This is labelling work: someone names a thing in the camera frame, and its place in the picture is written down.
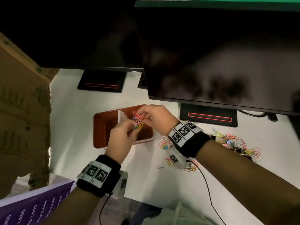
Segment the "forearm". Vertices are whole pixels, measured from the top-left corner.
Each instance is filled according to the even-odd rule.
[[[264,224],[300,205],[300,190],[212,140],[196,159]]]
[[[87,224],[100,198],[76,187],[43,225]]]

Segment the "clothing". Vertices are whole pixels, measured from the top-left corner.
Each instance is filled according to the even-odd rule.
[[[168,208],[161,209],[142,204],[129,225],[141,225],[140,222],[143,218],[145,219],[141,223],[142,225],[214,225],[200,213],[182,207],[180,201],[175,211]]]

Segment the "monitor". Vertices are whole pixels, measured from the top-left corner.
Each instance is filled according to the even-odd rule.
[[[150,99],[300,114],[298,4],[137,1]]]
[[[0,31],[41,67],[141,72],[135,1],[45,5],[8,17]]]

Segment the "red rectangle outline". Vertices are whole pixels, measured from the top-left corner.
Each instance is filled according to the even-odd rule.
[[[219,117],[219,118],[230,118],[230,117],[222,117],[222,116],[215,116],[215,115],[206,115],[206,114],[197,114],[197,113],[188,113],[189,117],[193,117],[193,118],[203,118],[203,119],[210,119],[210,120],[216,120],[216,121],[226,121],[226,120],[220,120],[220,119],[215,119],[215,118],[207,118],[207,117],[196,117],[196,116],[190,116],[190,114],[194,114],[194,115],[205,115],[205,116],[211,116],[211,117]]]
[[[90,85],[103,85],[103,84],[85,83],[84,86],[91,87],[90,85],[87,85],[87,84],[90,84]],[[97,87],[97,88],[113,88],[113,89],[118,89],[119,88],[119,85],[103,85],[103,86],[94,86],[94,87]]]

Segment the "person's left hand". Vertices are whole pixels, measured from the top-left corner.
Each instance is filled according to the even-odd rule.
[[[120,165],[125,160],[133,142],[137,139],[137,134],[140,132],[140,128],[132,130],[134,123],[134,120],[128,119],[119,122],[110,131],[110,139],[104,155],[111,157]]]

